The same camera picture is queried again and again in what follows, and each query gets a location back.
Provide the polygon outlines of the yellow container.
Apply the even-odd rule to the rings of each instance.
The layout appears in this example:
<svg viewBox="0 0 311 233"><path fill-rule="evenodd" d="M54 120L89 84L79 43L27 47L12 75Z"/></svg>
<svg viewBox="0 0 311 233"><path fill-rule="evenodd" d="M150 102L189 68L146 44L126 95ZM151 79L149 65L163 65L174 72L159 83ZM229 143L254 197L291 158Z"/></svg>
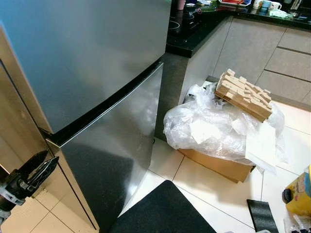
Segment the yellow container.
<svg viewBox="0 0 311 233"><path fill-rule="evenodd" d="M292 215L311 217L310 169L311 165L282 191L283 202Z"/></svg>

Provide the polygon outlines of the black ribbed floor mat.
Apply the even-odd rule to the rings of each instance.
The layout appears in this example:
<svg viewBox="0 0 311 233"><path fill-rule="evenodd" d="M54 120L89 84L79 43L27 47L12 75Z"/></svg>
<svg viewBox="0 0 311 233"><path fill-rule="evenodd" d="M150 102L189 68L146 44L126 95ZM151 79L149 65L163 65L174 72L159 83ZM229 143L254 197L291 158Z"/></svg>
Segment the black ribbed floor mat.
<svg viewBox="0 0 311 233"><path fill-rule="evenodd" d="M246 200L256 233L278 233L269 203L261 200Z"/></svg>

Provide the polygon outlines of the white paper sheet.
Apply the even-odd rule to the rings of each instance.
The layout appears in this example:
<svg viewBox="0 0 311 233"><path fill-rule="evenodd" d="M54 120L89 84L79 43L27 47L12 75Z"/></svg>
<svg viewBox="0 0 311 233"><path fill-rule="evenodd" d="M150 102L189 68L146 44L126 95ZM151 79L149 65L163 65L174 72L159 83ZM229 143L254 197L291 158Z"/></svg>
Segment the white paper sheet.
<svg viewBox="0 0 311 233"><path fill-rule="evenodd" d="M253 164L276 174L276 130L267 123L259 124L246 135L245 158Z"/></svg>

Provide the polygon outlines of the silver two-door fridge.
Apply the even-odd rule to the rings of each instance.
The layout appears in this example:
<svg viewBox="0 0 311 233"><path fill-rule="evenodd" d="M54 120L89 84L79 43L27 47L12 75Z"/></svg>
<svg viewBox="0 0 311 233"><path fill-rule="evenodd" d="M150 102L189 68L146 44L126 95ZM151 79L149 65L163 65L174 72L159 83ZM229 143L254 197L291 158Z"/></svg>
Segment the silver two-door fridge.
<svg viewBox="0 0 311 233"><path fill-rule="evenodd" d="M170 11L169 0L0 0L0 23L37 101L29 109L44 138L161 61ZM64 155L46 142L64 159L82 202Z"/></svg>

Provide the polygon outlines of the black kitchen counter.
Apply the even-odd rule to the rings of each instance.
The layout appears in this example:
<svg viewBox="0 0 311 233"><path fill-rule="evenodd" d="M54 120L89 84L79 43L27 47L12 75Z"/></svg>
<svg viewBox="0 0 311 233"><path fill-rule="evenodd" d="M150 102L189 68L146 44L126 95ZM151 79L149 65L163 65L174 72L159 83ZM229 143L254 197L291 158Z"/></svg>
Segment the black kitchen counter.
<svg viewBox="0 0 311 233"><path fill-rule="evenodd" d="M297 10L286 9L293 18L270 17L268 11L253 9L249 6L233 6L222 4L219 0L211 0L210 4L202 4L198 0L185 0L198 7L194 14L188 14L178 8L180 0L171 2L170 22L165 46L166 53L191 58L208 40L212 31L228 17L237 17L268 24L283 25L287 28L311 31L311 7L300 6Z"/></svg>

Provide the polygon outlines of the clear plastic wrap heap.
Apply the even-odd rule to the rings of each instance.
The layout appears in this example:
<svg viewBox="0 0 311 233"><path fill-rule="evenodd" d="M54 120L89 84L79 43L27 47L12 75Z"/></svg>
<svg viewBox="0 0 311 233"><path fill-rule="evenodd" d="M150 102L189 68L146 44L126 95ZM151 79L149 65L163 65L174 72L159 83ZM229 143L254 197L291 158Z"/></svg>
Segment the clear plastic wrap heap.
<svg viewBox="0 0 311 233"><path fill-rule="evenodd" d="M259 124L267 123L276 130L276 156L278 163L291 160L283 136L285 115L271 102L273 113L264 122L220 99L215 95L215 84L193 85L189 101L166 112L163 133L173 149L196 150L211 157L255 165L245 158L246 135Z"/></svg>

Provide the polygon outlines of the grey kitchen cabinet drawers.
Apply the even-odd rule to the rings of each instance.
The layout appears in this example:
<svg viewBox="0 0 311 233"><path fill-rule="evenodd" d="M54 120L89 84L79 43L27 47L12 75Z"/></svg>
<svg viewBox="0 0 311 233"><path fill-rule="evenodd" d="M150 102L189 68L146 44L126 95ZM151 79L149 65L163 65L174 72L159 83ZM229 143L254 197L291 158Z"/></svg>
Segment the grey kitchen cabinet drawers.
<svg viewBox="0 0 311 233"><path fill-rule="evenodd" d="M231 69L285 102L311 103L311 33L226 17L205 46L208 75Z"/></svg>

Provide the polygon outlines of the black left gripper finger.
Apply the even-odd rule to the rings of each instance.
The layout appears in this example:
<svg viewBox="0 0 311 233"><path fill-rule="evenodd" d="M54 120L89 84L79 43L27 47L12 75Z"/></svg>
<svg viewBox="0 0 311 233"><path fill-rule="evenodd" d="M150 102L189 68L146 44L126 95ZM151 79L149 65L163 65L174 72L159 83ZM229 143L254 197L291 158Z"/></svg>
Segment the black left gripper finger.
<svg viewBox="0 0 311 233"><path fill-rule="evenodd" d="M58 165L59 158L51 158L40 165L28 179L28 190L36 191L40 185L53 173Z"/></svg>
<svg viewBox="0 0 311 233"><path fill-rule="evenodd" d="M45 158L47 158L48 154L49 151L40 151L33 155L22 165L22 167L20 167L20 173L25 177L31 177L34 174L34 171L45 162Z"/></svg>

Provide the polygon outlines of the open brown cardboard box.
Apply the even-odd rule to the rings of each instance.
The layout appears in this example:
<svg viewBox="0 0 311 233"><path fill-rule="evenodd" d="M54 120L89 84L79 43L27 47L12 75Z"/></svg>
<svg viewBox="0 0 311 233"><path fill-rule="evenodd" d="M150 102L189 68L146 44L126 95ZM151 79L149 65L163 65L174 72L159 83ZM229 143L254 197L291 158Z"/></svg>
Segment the open brown cardboard box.
<svg viewBox="0 0 311 233"><path fill-rule="evenodd" d="M237 162L211 157L196 150L178 149L178 151L185 155L185 157L189 157L194 162L215 171L233 183L246 181L248 175L255 169L255 166L252 165L243 165Z"/></svg>

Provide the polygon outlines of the brown wooden cabinet panel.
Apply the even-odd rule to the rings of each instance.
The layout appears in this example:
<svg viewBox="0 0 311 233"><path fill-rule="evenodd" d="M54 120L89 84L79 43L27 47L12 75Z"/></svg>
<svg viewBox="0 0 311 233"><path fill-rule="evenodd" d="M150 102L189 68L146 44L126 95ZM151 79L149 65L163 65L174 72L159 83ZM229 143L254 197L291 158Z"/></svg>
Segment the brown wooden cabinet panel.
<svg viewBox="0 0 311 233"><path fill-rule="evenodd" d="M59 155L42 135L36 121L38 114L29 109L31 103L37 101L0 23L0 178L38 152L47 151L47 159ZM12 233L20 227L27 233L99 233L64 172L63 158L37 191L13 209L2 230Z"/></svg>

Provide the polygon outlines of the green cloth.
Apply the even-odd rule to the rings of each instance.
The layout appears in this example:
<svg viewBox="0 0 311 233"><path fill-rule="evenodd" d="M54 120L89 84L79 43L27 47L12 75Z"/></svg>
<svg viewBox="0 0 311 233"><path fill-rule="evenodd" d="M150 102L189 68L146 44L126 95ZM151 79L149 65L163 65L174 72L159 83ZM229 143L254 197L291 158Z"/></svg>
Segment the green cloth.
<svg viewBox="0 0 311 233"><path fill-rule="evenodd" d="M293 18L292 14L286 13L285 11L279 9L269 11L269 16L276 18Z"/></svg>

